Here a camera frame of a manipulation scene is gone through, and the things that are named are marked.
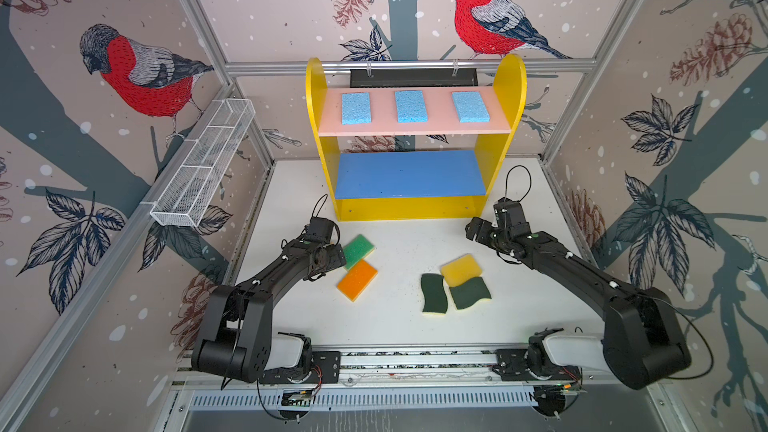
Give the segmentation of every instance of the yellow sponge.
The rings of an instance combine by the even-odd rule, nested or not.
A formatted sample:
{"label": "yellow sponge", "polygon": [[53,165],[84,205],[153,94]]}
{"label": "yellow sponge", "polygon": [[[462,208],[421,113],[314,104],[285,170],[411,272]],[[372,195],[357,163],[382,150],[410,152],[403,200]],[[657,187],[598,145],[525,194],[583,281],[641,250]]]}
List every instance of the yellow sponge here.
{"label": "yellow sponge", "polygon": [[440,267],[440,273],[449,287],[457,287],[470,278],[479,277],[482,269],[471,254],[466,254]]}
{"label": "yellow sponge", "polygon": [[338,288],[342,294],[346,295],[349,300],[354,302],[363,291],[368,287],[371,280],[378,274],[378,271],[371,267],[371,265],[360,260],[354,267],[341,279],[336,288]]}

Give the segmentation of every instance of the wire basket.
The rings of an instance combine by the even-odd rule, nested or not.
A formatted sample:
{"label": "wire basket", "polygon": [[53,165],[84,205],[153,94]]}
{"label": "wire basket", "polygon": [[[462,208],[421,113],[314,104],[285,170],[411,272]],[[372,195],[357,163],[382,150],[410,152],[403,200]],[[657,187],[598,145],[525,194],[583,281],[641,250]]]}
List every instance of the wire basket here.
{"label": "wire basket", "polygon": [[213,119],[195,139],[184,163],[152,207],[150,215],[161,226],[200,224],[255,114],[250,100],[221,101]]}

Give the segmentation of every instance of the sponge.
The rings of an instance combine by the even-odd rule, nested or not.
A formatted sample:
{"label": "sponge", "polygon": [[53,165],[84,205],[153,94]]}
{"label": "sponge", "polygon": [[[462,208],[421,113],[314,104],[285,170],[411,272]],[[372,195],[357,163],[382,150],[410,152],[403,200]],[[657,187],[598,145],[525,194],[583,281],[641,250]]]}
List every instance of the sponge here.
{"label": "sponge", "polygon": [[362,290],[368,287],[376,274],[378,274],[376,269],[371,267],[368,262],[361,260],[341,279],[336,288],[354,302]]}
{"label": "sponge", "polygon": [[448,298],[442,287],[442,275],[422,275],[422,293],[424,293],[425,314],[444,314],[448,311]]}
{"label": "sponge", "polygon": [[451,287],[451,297],[457,310],[470,307],[484,298],[490,299],[491,293],[482,277],[473,277],[457,287]]}
{"label": "sponge", "polygon": [[370,124],[371,98],[368,92],[341,94],[341,124]]}
{"label": "sponge", "polygon": [[398,123],[427,121],[427,107],[420,90],[398,90],[395,92],[395,102]]}
{"label": "sponge", "polygon": [[449,287],[457,287],[470,278],[478,277],[482,269],[473,256],[466,254],[440,267],[440,273],[446,278]]}
{"label": "sponge", "polygon": [[452,96],[459,122],[490,122],[480,92],[454,92]]}
{"label": "sponge", "polygon": [[368,239],[362,235],[358,235],[352,241],[344,247],[344,257],[346,257],[346,270],[350,270],[357,265],[358,262],[368,257],[368,254],[373,252],[376,247],[373,246]]}

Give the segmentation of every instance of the green sponge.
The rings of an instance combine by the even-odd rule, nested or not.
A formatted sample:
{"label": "green sponge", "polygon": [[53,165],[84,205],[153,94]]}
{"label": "green sponge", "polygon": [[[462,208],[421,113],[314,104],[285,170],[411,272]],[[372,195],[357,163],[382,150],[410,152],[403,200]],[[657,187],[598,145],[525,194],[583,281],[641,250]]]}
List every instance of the green sponge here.
{"label": "green sponge", "polygon": [[442,287],[442,275],[423,274],[422,293],[424,293],[425,314],[444,314],[448,311],[446,290]]}
{"label": "green sponge", "polygon": [[350,270],[358,262],[368,257],[368,254],[374,251],[376,247],[373,246],[368,239],[363,237],[362,234],[355,237],[349,244],[344,247],[344,257],[346,257],[346,270]]}
{"label": "green sponge", "polygon": [[453,303],[458,310],[470,307],[481,299],[486,298],[490,300],[491,298],[491,293],[488,291],[488,287],[485,286],[482,277],[470,278],[461,285],[451,287],[450,290]]}

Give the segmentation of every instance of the bird head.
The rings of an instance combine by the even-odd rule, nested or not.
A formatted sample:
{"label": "bird head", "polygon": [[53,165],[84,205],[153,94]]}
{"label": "bird head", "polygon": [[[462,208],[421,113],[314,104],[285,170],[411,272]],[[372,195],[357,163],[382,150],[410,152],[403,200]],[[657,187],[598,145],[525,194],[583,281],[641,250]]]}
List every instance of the bird head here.
{"label": "bird head", "polygon": [[85,31],[80,38],[80,53],[88,73],[97,70],[101,73],[112,72],[107,47],[112,40],[118,37],[120,34],[115,29],[104,24],[96,24]]}

